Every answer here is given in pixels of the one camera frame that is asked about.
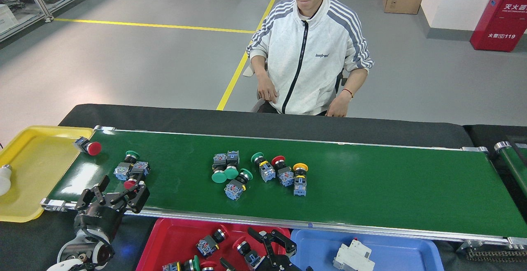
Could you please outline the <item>person's left hand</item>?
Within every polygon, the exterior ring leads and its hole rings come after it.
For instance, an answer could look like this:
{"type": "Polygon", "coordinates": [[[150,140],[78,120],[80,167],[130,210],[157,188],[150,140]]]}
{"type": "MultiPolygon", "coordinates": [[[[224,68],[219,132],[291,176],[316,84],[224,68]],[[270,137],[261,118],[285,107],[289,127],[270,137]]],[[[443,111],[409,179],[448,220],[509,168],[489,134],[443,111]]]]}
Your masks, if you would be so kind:
{"type": "Polygon", "coordinates": [[[326,117],[346,117],[348,107],[353,98],[347,89],[342,90],[331,102],[326,117]]]}

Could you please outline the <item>person's right hand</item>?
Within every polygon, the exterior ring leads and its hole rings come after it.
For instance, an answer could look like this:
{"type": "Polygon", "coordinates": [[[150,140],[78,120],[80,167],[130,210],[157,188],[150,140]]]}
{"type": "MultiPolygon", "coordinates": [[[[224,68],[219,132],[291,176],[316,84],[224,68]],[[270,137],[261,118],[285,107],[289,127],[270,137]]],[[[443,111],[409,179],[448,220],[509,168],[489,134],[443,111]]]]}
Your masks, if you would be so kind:
{"type": "Polygon", "coordinates": [[[257,98],[268,102],[277,102],[278,93],[271,79],[267,75],[257,77],[257,98]]]}

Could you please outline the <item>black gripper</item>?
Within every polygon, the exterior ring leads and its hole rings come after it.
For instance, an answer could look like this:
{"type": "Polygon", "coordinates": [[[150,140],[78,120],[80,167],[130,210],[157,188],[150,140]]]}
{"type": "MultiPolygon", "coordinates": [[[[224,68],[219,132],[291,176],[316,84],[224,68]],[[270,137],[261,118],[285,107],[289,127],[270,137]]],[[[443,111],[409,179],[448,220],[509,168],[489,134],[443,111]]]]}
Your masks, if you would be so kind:
{"type": "Polygon", "coordinates": [[[143,209],[150,196],[145,182],[135,183],[121,193],[110,194],[110,204],[116,209],[107,207],[108,204],[103,194],[109,182],[109,177],[104,175],[98,184],[91,189],[83,190],[75,206],[75,210],[79,213],[74,218],[74,232],[78,232],[84,224],[89,230],[102,232],[108,238],[107,241],[111,243],[124,212],[130,210],[133,213],[140,213],[143,209]],[[94,198],[97,198],[96,205],[88,207],[94,198]]]}
{"type": "Polygon", "coordinates": [[[226,271],[257,271],[263,263],[264,271],[301,271],[298,266],[294,265],[290,258],[297,252],[297,245],[290,238],[283,235],[277,230],[272,230],[271,233],[263,231],[263,234],[257,232],[253,228],[248,228],[248,234],[252,236],[258,243],[262,243],[266,249],[266,256],[260,258],[253,265],[250,263],[244,269],[237,269],[231,263],[228,262],[224,257],[220,258],[220,264],[226,271]],[[278,255],[275,254],[272,243],[278,243],[278,245],[284,248],[286,254],[278,255]]]}

